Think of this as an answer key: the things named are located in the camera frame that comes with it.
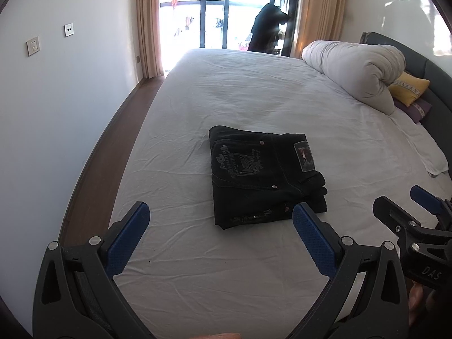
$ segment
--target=wall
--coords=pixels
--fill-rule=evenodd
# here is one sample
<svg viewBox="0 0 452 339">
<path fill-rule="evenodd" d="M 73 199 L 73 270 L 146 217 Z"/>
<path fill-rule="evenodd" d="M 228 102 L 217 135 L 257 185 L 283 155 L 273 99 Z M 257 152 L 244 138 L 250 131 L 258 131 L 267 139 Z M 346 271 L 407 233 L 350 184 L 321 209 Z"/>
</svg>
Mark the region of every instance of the wall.
<svg viewBox="0 0 452 339">
<path fill-rule="evenodd" d="M 452 76 L 451 34 L 431 0 L 347 0 L 340 39 L 359 42 L 363 31 L 407 45 Z"/>
<path fill-rule="evenodd" d="M 28 57 L 35 36 L 41 51 Z M 135 0 L 10 0 L 0 15 L 0 295 L 28 331 L 42 256 L 142 78 L 137 55 Z"/>
</svg>

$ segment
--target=blue gripper pad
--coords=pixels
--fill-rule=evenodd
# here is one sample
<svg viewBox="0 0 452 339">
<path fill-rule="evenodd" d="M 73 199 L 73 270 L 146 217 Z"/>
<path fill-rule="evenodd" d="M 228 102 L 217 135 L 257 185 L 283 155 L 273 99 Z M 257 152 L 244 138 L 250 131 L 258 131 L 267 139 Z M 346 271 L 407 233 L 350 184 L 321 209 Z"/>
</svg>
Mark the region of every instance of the blue gripper pad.
<svg viewBox="0 0 452 339">
<path fill-rule="evenodd" d="M 110 279 L 123 272 L 150 220 L 149 207 L 142 202 L 107 251 L 105 272 Z"/>
<path fill-rule="evenodd" d="M 337 271 L 334 251 L 308 212 L 301 205 L 296 205 L 293 208 L 292 220 L 320 274 L 333 279 Z"/>
<path fill-rule="evenodd" d="M 441 201 L 420 186 L 413 186 L 410 191 L 411 200 L 415 201 L 433 215 L 443 213 Z"/>
</svg>

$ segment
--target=yellow pillow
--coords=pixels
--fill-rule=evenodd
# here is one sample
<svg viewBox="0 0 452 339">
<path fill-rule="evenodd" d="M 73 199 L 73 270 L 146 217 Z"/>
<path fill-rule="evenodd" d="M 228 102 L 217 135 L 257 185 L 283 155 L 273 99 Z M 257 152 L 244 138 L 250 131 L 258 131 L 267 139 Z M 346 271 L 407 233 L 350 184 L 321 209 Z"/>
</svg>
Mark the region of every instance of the yellow pillow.
<svg viewBox="0 0 452 339">
<path fill-rule="evenodd" d="M 391 95 L 409 107 L 429 87 L 430 80 L 415 78 L 403 73 L 394 83 L 389 86 Z"/>
</svg>

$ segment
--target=folded black jeans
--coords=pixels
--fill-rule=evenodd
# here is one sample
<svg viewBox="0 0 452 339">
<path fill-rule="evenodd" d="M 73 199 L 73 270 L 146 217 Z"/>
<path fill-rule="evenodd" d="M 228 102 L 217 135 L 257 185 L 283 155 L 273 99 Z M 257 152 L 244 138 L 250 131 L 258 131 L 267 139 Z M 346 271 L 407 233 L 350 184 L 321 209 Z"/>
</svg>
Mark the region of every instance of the folded black jeans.
<svg viewBox="0 0 452 339">
<path fill-rule="evenodd" d="M 294 145 L 304 134 L 209 130 L 215 224 L 223 229 L 290 219 L 300 202 L 326 212 L 325 179 L 303 172 Z"/>
</svg>

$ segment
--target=purple pillow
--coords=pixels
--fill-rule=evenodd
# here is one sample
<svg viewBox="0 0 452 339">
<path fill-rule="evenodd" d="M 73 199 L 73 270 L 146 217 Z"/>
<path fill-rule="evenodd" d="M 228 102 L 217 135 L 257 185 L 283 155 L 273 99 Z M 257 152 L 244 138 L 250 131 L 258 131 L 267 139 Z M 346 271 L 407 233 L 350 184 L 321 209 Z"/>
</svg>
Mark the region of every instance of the purple pillow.
<svg viewBox="0 0 452 339">
<path fill-rule="evenodd" d="M 421 98 L 416 99 L 409 107 L 404 105 L 398 99 L 393 99 L 395 106 L 405 112 L 408 116 L 410 116 L 411 120 L 413 120 L 415 124 L 420 122 L 432 108 L 432 105 L 430 103 Z"/>
</svg>

